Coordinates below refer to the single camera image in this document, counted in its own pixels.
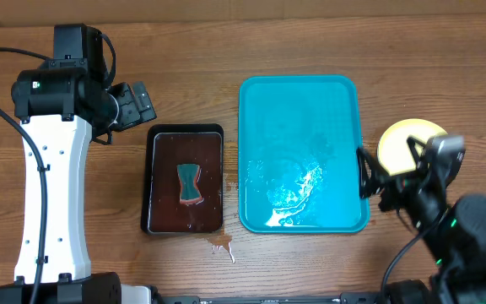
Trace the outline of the yellow plate top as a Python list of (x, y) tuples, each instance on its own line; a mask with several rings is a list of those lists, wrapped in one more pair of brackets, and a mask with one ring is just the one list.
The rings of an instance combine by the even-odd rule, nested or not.
[(382, 134), (377, 147), (377, 159), (391, 176), (414, 171), (416, 162), (407, 144), (408, 137), (413, 136), (426, 144), (431, 137), (445, 134), (445, 129), (423, 119), (396, 122)]

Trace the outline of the teal orange sponge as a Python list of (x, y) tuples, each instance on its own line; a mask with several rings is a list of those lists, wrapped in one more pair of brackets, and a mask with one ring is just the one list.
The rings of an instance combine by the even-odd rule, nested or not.
[(197, 164), (180, 164), (177, 166), (177, 174), (180, 182), (180, 203), (185, 205), (201, 203), (203, 196), (197, 186), (201, 167)]

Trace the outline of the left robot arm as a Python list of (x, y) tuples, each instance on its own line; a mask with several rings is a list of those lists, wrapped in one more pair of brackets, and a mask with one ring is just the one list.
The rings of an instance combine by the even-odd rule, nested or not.
[(84, 68), (25, 70), (12, 98), (25, 133), (24, 230), (0, 303), (155, 303), (151, 286), (92, 273), (84, 232), (89, 145), (155, 119), (144, 84), (112, 84)]

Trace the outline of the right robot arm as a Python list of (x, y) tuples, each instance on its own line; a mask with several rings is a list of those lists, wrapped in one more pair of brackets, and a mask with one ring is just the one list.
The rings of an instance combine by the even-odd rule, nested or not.
[(454, 204), (446, 197), (465, 150), (427, 146), (411, 154), (415, 170), (391, 176), (364, 148), (356, 150), (361, 198), (379, 195), (383, 212), (405, 210), (417, 231), (392, 263), (423, 241), (438, 267), (429, 286), (417, 280), (391, 283), (387, 269), (377, 302), (486, 303), (486, 195), (466, 194)]

